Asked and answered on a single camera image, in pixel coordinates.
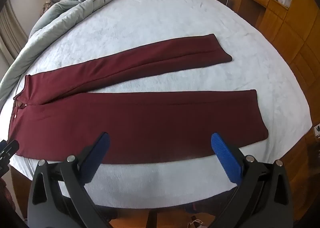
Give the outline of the maroon pants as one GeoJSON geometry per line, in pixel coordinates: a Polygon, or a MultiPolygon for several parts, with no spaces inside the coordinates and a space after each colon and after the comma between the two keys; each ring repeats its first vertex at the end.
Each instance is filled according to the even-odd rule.
{"type": "Polygon", "coordinates": [[[16,97],[9,140],[19,156],[62,161],[103,132],[104,164],[151,164],[212,155],[212,134],[237,147],[268,138],[257,92],[100,93],[129,80],[229,63],[216,36],[176,38],[36,75],[16,97]]]}

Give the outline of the beige curtain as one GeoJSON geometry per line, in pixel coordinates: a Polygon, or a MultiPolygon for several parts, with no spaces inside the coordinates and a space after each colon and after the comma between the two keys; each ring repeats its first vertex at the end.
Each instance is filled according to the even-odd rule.
{"type": "Polygon", "coordinates": [[[28,36],[18,22],[10,0],[1,10],[1,53],[11,65],[28,41],[28,36]]]}

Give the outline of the patterned pillow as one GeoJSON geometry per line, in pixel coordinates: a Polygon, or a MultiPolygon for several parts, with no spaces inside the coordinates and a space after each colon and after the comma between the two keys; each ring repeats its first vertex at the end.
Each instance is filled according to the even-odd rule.
{"type": "Polygon", "coordinates": [[[60,1],[61,0],[46,0],[41,11],[41,16],[44,15],[44,13],[46,13],[48,9],[51,8],[55,3],[58,3],[60,1]]]}

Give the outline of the wooden desk cabinet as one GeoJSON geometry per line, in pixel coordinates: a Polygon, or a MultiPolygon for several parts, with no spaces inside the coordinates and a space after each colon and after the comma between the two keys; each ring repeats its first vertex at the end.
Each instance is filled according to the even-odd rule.
{"type": "Polygon", "coordinates": [[[319,81],[319,7],[315,0],[231,0],[231,9],[254,26],[289,65],[303,91],[319,81]]]}

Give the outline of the grey quilted duvet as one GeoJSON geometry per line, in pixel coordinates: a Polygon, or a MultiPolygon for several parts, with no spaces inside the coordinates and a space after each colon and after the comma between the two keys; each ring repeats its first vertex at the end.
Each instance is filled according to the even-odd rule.
{"type": "Polygon", "coordinates": [[[54,41],[113,0],[61,0],[32,28],[29,39],[1,80],[1,105],[37,57],[54,41]]]}

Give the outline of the white fleece bed sheet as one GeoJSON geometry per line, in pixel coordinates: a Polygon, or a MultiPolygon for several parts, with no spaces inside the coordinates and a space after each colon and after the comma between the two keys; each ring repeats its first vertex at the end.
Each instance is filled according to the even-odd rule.
{"type": "Polygon", "coordinates": [[[39,160],[111,143],[86,190],[96,204],[156,208],[232,188],[213,133],[263,162],[312,127],[293,72],[217,0],[68,0],[34,25],[1,81],[1,138],[29,179],[39,160]]]}

